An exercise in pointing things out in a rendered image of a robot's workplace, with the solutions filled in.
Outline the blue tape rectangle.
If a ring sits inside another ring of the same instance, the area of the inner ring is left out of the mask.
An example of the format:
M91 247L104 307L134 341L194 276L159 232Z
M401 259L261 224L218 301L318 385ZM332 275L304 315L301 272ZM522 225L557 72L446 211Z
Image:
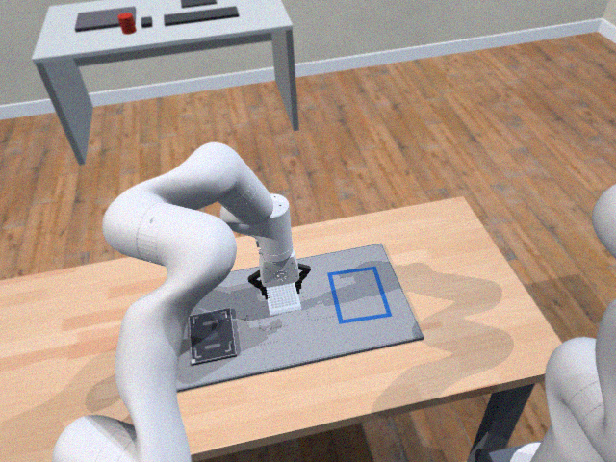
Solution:
M352 272L365 271L365 270L373 270L373 273L374 273L374 276L375 276L375 279L376 279L376 282L377 282L377 285L378 285L378 289L380 291L380 294L381 294L381 297L382 297L382 300L383 300L383 303L384 303L385 310L386 310L387 314L381 314L381 315L374 315L374 316L367 316L367 317L343 320L332 275L344 274L344 273L352 273ZM378 275L376 267L335 271L335 272L329 272L327 275L328 275L328 279L329 279L329 283L330 283L330 288L331 288L331 292L332 292L333 299L334 299L334 304L335 304L335 308L336 308L339 324L341 324L341 323L348 323L348 322L355 322L355 321L366 321L366 320L373 320L373 319L392 317L392 313L391 313L391 310L390 310L387 298L385 296L385 293L384 293L384 290L383 290L383 287L382 287L382 284L381 284L381 281L380 281L380 278L379 278L379 275Z

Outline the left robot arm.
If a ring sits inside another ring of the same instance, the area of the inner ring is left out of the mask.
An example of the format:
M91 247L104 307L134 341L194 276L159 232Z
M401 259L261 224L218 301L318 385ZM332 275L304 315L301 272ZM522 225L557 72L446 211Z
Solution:
M218 202L220 218L196 211ZM115 383L134 425L87 415L59 436L52 462L192 462L179 409L177 365L195 305L230 273L232 231L271 262L293 253L288 200L270 194L229 146L200 146L179 167L122 193L102 223L116 251L167 268L166 281L127 309Z

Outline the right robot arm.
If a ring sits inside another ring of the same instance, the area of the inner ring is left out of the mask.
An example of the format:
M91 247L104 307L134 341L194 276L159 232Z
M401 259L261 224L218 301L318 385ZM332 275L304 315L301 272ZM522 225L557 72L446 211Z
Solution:
M592 223L616 259L616 184L596 202ZM616 299L596 339L574 338L552 352L545 389L552 426L541 444L523 446L510 462L616 462Z

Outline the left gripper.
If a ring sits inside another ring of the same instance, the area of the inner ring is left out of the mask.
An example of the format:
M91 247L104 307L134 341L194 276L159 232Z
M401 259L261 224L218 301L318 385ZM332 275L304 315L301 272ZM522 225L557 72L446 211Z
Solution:
M299 273L299 270L302 270ZM268 300L267 288L295 283L296 291L299 294L301 283L311 271L310 266L297 262L295 251L289 258L280 262L271 262L264 259L260 254L259 270L247 277L248 282L260 289L262 296ZM257 278L261 277L260 281Z

